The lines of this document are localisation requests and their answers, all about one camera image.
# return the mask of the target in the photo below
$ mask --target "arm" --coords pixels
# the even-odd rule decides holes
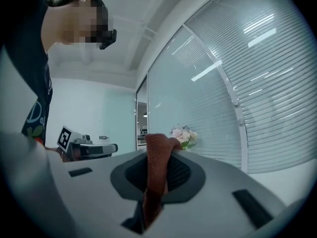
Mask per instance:
[[[63,154],[63,150],[60,149],[59,147],[57,148],[48,148],[48,147],[45,147],[46,150],[50,150],[50,151],[54,151],[54,152],[57,152],[59,154],[59,156],[62,158],[63,162],[69,162],[66,154]]]

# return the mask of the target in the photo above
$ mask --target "person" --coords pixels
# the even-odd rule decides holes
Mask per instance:
[[[37,95],[22,133],[45,146],[53,95],[48,51],[55,43],[102,41],[100,32],[105,29],[108,12],[102,0],[36,0],[31,8],[12,31],[5,47],[16,70]],[[67,161],[60,148],[46,149],[57,151]]]

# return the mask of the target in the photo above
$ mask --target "brown towel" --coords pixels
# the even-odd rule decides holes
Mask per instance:
[[[145,228],[148,228],[161,211],[161,198],[168,193],[167,163],[173,149],[182,150],[176,138],[164,134],[145,136],[148,152],[148,184],[143,197]]]

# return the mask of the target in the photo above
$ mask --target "glass wall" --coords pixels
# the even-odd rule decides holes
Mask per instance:
[[[316,51],[290,0],[211,0],[149,70],[150,132],[168,135],[178,123],[187,124],[198,133],[192,152],[241,167],[243,126],[248,173],[311,160],[317,147]]]
[[[188,125],[198,135],[191,152],[241,167],[237,117],[217,64],[181,28],[149,71],[149,130],[170,136]]]

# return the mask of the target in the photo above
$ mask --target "pink flowers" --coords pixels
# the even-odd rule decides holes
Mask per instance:
[[[196,143],[192,143],[197,138],[197,133],[193,132],[187,125],[178,125],[170,131],[172,137],[176,138],[184,150],[192,148]]]

